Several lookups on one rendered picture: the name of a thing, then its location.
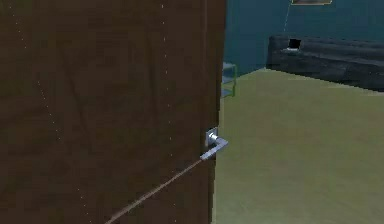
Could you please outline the dark grey sofa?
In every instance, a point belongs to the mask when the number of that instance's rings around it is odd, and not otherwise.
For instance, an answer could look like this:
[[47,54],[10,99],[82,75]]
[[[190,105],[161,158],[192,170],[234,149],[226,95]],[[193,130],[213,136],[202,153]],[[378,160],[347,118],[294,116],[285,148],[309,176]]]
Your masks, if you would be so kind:
[[[298,52],[287,52],[300,39]],[[273,35],[266,67],[319,80],[384,92],[384,42]]]

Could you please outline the dark brown wooden door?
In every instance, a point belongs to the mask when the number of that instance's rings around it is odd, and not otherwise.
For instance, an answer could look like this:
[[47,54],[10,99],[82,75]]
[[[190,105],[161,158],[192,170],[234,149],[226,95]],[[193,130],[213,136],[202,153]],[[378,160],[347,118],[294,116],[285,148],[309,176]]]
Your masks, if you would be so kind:
[[227,0],[0,0],[0,224],[211,224]]

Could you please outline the green framed glass shelf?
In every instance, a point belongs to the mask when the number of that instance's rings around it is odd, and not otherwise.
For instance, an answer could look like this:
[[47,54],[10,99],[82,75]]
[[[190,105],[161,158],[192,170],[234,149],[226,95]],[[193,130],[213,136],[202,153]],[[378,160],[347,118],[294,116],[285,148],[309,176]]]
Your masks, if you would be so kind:
[[222,68],[221,97],[234,97],[236,93],[236,84],[238,77],[238,68],[236,64],[224,62]]

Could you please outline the black open laptop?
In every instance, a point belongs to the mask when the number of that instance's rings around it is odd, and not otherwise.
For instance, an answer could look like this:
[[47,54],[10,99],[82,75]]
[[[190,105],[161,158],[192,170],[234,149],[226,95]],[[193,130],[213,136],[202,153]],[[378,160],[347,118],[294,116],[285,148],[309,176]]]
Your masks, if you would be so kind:
[[290,39],[288,41],[288,46],[284,48],[284,51],[287,52],[298,52],[300,50],[301,40],[300,39]]

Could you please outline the gold framed wall picture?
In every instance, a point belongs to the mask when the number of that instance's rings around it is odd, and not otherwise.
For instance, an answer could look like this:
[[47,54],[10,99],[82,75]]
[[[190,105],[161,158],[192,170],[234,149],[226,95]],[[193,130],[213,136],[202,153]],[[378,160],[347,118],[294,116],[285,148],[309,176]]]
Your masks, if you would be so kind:
[[329,5],[333,0],[292,0],[292,5]]

